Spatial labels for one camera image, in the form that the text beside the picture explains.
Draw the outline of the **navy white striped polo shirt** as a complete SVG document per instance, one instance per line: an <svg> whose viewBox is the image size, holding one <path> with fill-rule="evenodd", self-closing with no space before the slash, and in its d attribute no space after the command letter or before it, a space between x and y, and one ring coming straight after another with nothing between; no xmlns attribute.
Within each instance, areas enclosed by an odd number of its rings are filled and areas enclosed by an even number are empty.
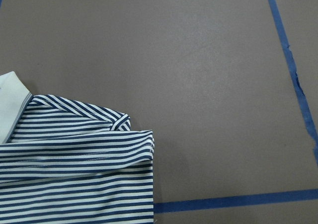
<svg viewBox="0 0 318 224"><path fill-rule="evenodd" d="M33 95L0 77L0 221L3 224L151 224L151 130L125 113Z"/></svg>

